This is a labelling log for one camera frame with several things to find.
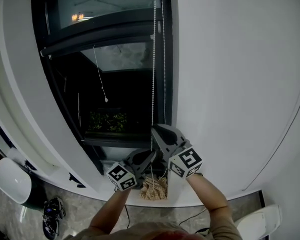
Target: black window frame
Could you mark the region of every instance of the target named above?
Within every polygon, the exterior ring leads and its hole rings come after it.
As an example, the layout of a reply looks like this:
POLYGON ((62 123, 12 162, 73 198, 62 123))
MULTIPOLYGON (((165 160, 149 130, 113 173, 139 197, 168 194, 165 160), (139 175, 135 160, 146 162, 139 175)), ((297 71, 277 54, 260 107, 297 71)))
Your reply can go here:
MULTIPOLYGON (((115 12, 79 22, 60 29, 56 0, 31 0, 32 20, 40 59, 54 98, 78 142, 83 145, 149 148, 150 135, 145 139, 89 139, 85 138, 67 110, 62 95, 56 86, 49 60, 54 57, 89 49, 117 44, 151 41, 153 34, 153 9, 138 9, 115 12)), ((166 124, 172 123, 173 95, 173 45, 171 0, 163 0, 166 46, 166 124)), ((163 83, 163 31, 162 9, 156 9, 156 97, 158 123, 164 123, 163 83)))

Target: tiled floor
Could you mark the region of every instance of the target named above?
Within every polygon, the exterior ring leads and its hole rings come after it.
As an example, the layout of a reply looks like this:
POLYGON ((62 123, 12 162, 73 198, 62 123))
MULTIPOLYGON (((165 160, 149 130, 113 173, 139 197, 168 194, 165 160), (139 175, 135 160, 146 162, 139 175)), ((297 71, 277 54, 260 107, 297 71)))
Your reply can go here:
MULTIPOLYGON (((76 234, 86 228, 95 213, 104 204, 103 201, 87 198, 62 190, 55 186, 45 184, 48 198, 58 196, 63 199, 67 212, 66 218, 60 224, 60 236, 65 238, 68 234, 76 234)), ((258 193, 230 201, 234 220, 237 220, 261 208, 258 193)), ((180 223, 181 221, 198 214, 203 207, 186 208, 145 208, 128 206, 130 225, 145 221, 166 221, 180 223)), ((188 220, 181 226, 190 233, 208 227, 209 216, 207 212, 188 220)), ((115 227, 115 231, 125 229, 128 220, 126 212, 122 215, 115 227)), ((0 230, 11 240, 44 240, 42 232, 42 213, 36 210, 25 209, 14 203, 0 190, 0 230)))

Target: forearm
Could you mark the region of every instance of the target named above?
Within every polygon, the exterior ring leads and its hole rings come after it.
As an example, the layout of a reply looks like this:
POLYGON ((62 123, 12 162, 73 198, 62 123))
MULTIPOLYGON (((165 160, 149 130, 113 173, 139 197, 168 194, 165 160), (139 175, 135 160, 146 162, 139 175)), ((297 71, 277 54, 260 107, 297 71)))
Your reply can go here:
POLYGON ((117 223, 131 189, 117 191, 93 217, 90 227, 110 234, 117 223))
POLYGON ((187 181, 209 212, 228 207, 228 202, 221 191, 203 176, 194 174, 188 177, 187 181))

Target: human arm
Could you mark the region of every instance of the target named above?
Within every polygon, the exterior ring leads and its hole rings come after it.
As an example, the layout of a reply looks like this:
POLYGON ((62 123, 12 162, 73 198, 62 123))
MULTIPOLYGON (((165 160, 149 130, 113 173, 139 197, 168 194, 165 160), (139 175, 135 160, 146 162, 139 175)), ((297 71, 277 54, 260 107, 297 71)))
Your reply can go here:
POLYGON ((225 196, 212 183, 196 173, 189 176, 187 181, 209 211, 211 219, 221 216, 232 219, 232 212, 225 196))
POLYGON ((110 234, 117 223, 131 189, 118 190, 93 217, 89 229, 99 234, 110 234))

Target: shoe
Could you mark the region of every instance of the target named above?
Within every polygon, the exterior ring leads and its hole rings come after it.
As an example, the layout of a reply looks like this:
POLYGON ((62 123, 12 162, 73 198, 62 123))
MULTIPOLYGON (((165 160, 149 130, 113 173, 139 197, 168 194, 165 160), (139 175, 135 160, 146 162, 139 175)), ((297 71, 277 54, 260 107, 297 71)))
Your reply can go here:
POLYGON ((42 228, 45 237, 54 240, 59 235, 59 219, 65 217, 62 200, 55 197, 44 203, 42 228))
POLYGON ((42 221, 43 233, 49 240, 55 240, 59 235, 59 222, 43 216, 42 221))

